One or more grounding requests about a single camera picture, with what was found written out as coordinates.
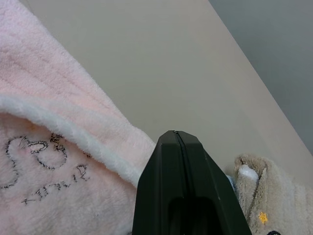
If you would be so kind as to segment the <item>pink fluffy cloth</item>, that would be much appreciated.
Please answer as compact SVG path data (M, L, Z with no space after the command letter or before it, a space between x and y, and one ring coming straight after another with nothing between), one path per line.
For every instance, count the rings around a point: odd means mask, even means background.
M19 0L0 0L0 235L132 235L154 148Z

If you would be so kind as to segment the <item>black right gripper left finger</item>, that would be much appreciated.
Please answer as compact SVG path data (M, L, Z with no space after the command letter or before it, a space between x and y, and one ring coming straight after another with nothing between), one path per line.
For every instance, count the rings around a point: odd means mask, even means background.
M167 131L138 181L132 235L188 235L184 131Z

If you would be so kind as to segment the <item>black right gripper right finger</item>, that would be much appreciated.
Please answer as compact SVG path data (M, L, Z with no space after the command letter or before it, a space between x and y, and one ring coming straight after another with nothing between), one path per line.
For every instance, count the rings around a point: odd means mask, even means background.
M195 136L175 134L188 191L184 235L252 235L226 175Z

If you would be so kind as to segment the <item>beige fluffy towel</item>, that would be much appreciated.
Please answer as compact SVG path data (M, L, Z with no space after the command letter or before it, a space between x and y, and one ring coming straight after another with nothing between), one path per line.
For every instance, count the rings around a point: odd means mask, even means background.
M241 154L229 180L252 235L313 235L313 188L273 161Z

